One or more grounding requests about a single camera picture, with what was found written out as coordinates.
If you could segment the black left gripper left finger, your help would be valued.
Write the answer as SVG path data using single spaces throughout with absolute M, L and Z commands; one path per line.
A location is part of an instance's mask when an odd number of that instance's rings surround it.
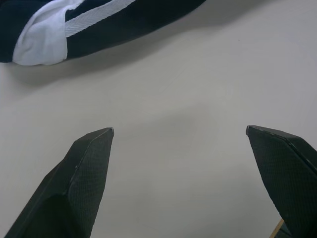
M 90 238 L 103 197 L 114 130 L 73 142 L 43 178 L 4 238 Z

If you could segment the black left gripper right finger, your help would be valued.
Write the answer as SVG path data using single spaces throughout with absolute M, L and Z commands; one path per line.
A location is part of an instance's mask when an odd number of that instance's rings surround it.
M 246 135 L 264 183 L 293 238 L 317 238 L 317 150 L 280 130 L 249 125 Z

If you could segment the black and white jacket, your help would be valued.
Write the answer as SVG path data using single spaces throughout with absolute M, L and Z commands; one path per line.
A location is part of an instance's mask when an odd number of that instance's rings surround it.
M 206 0 L 0 0 L 0 62 L 52 65 L 152 33 Z

